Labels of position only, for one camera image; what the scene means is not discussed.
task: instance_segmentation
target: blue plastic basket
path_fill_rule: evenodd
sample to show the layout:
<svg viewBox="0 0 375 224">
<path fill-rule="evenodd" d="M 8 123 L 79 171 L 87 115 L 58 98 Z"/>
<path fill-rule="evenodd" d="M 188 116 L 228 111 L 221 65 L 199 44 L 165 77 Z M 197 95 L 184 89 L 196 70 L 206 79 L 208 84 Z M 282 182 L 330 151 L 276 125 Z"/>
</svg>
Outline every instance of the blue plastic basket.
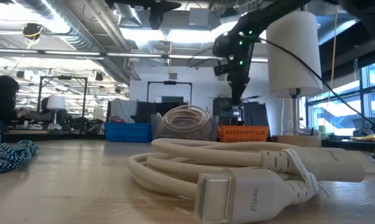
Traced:
<svg viewBox="0 0 375 224">
<path fill-rule="evenodd" d="M 107 141 L 151 142 L 151 124 L 106 123 Z"/>
</svg>

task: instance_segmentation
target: fluorescent light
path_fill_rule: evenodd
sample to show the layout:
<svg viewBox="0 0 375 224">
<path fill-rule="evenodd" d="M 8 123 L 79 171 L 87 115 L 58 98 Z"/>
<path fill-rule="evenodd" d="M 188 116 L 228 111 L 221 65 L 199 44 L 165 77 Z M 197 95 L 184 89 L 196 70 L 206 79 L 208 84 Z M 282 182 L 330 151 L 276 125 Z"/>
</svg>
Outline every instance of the fluorescent light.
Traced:
<svg viewBox="0 0 375 224">
<path fill-rule="evenodd" d="M 17 96 L 35 96 L 38 97 L 38 93 L 16 93 Z M 41 97 L 49 97 L 52 95 L 56 96 L 64 96 L 67 99 L 83 99 L 83 95 L 74 95 L 74 94 L 50 94 L 50 93 L 43 93 L 41 94 Z M 115 98 L 126 98 L 125 95 L 87 95 L 87 100 L 93 100 L 94 97 L 97 96 L 98 98 L 109 98 L 109 99 L 115 99 Z"/>
<path fill-rule="evenodd" d="M 84 85 L 67 85 L 68 87 L 84 88 Z M 88 88 L 104 88 L 104 86 L 88 85 Z"/>
<path fill-rule="evenodd" d="M 169 55 L 169 58 L 172 58 L 172 59 L 190 59 L 192 57 L 193 57 L 192 55 Z M 195 60 L 207 60 L 207 59 L 222 60 L 222 58 L 219 58 L 219 57 L 202 56 L 202 55 L 195 56 L 193 59 L 195 59 Z M 266 63 L 267 59 L 266 58 L 255 58 L 254 57 L 254 58 L 251 59 L 251 62 L 264 62 L 264 63 Z"/>
<path fill-rule="evenodd" d="M 24 108 L 25 108 L 25 107 L 26 107 L 26 108 L 35 108 L 35 107 L 32 106 L 32 105 L 16 105 L 16 107 L 17 107 L 17 108 L 23 108 L 23 107 L 24 107 Z"/>
<path fill-rule="evenodd" d="M 107 53 L 109 57 L 162 58 L 161 54 Z"/>
<path fill-rule="evenodd" d="M 262 62 L 267 63 L 267 58 L 252 58 L 251 62 Z"/>
<path fill-rule="evenodd" d="M 211 30 L 213 38 L 215 39 L 221 34 L 229 32 L 236 24 L 237 24 L 237 21 L 227 22 Z"/>
<path fill-rule="evenodd" d="M 208 30 L 171 30 L 167 40 L 176 43 L 208 43 L 214 38 Z"/>
<path fill-rule="evenodd" d="M 151 29 L 127 29 L 120 28 L 125 39 L 135 41 L 165 40 L 164 33 Z"/>
<path fill-rule="evenodd" d="M 23 49 L 0 49 L 0 53 L 9 54 L 37 54 L 37 50 L 23 50 Z"/>
<path fill-rule="evenodd" d="M 77 60 L 104 60 L 104 57 L 87 57 L 87 56 L 76 56 Z"/>
<path fill-rule="evenodd" d="M 46 50 L 45 53 L 54 54 L 54 55 L 100 56 L 99 52 L 71 52 L 71 51 Z"/>
</svg>

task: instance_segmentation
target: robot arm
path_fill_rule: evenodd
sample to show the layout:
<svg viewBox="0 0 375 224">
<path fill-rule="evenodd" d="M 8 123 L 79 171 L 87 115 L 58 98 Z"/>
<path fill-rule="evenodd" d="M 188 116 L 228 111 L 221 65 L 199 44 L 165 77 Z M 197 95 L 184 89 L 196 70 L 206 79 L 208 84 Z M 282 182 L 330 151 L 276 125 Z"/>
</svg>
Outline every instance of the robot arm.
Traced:
<svg viewBox="0 0 375 224">
<path fill-rule="evenodd" d="M 278 0 L 264 9 L 250 12 L 240 18 L 228 35 L 216 38 L 213 55 L 226 57 L 228 63 L 214 68 L 215 75 L 228 73 L 228 82 L 232 91 L 232 102 L 240 104 L 240 98 L 249 83 L 254 43 L 262 31 L 284 15 L 309 3 L 311 0 Z M 333 4 L 336 0 L 324 0 Z M 340 0 L 339 3 L 350 13 L 362 20 L 375 38 L 375 0 L 362 1 Z"/>
</svg>

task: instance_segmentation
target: desk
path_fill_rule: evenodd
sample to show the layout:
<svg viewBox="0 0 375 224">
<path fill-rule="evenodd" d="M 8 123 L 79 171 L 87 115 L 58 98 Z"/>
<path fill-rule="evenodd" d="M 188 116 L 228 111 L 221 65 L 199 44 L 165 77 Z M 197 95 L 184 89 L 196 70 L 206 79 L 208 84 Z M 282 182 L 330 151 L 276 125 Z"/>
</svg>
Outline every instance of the desk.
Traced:
<svg viewBox="0 0 375 224">
<path fill-rule="evenodd" d="M 375 142 L 323 140 L 322 146 L 372 152 L 375 149 Z"/>
<path fill-rule="evenodd" d="M 0 174 L 0 223 L 196 224 L 192 200 L 140 188 L 127 158 L 148 143 L 45 141 L 22 169 Z M 375 224 L 375 182 L 324 182 L 323 194 L 264 223 Z"/>
<path fill-rule="evenodd" d="M 106 136 L 102 134 L 80 134 L 75 133 L 48 133 L 40 130 L 10 130 L 2 135 L 2 142 L 18 142 L 20 140 L 31 141 L 53 141 L 69 139 L 94 139 L 105 140 Z"/>
</svg>

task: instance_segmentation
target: white hdmi cable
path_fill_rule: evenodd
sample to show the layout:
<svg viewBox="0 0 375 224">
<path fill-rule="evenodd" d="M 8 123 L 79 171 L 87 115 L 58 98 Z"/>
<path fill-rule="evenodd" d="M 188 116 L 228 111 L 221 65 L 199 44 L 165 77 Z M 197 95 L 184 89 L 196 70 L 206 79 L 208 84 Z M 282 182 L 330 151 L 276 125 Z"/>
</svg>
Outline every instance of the white hdmi cable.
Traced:
<svg viewBox="0 0 375 224">
<path fill-rule="evenodd" d="M 375 179 L 369 158 L 344 149 L 181 139 L 156 139 L 152 148 L 158 152 L 128 159 L 133 179 L 147 190 L 195 199 L 202 223 L 268 220 L 317 194 L 317 180 Z"/>
</svg>

